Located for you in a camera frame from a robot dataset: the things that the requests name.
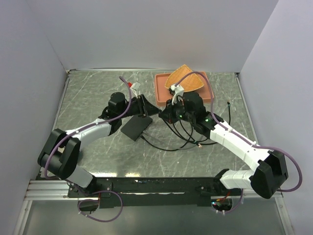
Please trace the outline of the black network switch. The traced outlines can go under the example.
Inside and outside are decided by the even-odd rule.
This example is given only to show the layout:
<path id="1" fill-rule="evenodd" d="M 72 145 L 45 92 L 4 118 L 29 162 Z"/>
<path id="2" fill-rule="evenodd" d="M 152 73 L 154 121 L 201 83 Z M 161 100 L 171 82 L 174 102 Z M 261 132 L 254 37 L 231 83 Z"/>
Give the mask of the black network switch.
<path id="1" fill-rule="evenodd" d="M 152 122 L 151 117 L 133 116 L 121 128 L 121 132 L 131 140 L 136 141 Z"/>

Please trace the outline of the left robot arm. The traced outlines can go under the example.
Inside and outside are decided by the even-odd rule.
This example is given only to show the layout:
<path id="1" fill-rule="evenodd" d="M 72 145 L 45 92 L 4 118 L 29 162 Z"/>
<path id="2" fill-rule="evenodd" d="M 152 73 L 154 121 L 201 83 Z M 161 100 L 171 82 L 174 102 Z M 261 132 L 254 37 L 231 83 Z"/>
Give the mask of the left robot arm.
<path id="1" fill-rule="evenodd" d="M 145 119 L 160 112 L 142 94 L 127 100 L 123 93 L 113 93 L 107 107 L 95 121 L 73 130 L 53 130 L 37 163 L 45 172 L 78 185 L 82 194 L 91 197 L 97 191 L 97 184 L 91 173 L 78 166 L 80 150 L 97 139 L 114 134 L 121 127 L 123 118 L 135 116 Z"/>

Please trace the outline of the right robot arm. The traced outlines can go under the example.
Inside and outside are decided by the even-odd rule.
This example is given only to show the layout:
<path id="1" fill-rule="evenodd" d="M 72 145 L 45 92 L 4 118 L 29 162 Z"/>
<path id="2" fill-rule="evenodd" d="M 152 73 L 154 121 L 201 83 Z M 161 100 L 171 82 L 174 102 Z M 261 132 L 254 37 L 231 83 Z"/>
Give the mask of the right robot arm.
<path id="1" fill-rule="evenodd" d="M 177 101 L 168 100 L 158 116 L 169 124 L 190 123 L 196 132 L 222 145 L 249 167 L 248 170 L 222 170 L 214 183 L 214 191 L 219 195 L 240 188 L 252 189 L 269 199 L 288 178 L 284 154 L 263 149 L 237 132 L 221 117 L 207 111 L 195 92 L 178 97 Z"/>

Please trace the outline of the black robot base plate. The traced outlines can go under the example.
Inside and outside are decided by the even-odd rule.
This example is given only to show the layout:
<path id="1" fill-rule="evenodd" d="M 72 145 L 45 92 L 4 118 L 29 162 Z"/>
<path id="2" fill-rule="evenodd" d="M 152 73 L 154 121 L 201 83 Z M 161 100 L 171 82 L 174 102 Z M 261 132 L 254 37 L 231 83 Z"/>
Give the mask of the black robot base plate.
<path id="1" fill-rule="evenodd" d="M 240 196 L 216 177 L 94 177 L 86 187 L 70 182 L 69 198 L 95 199 L 101 209 L 137 206 L 209 207 L 213 197 Z"/>

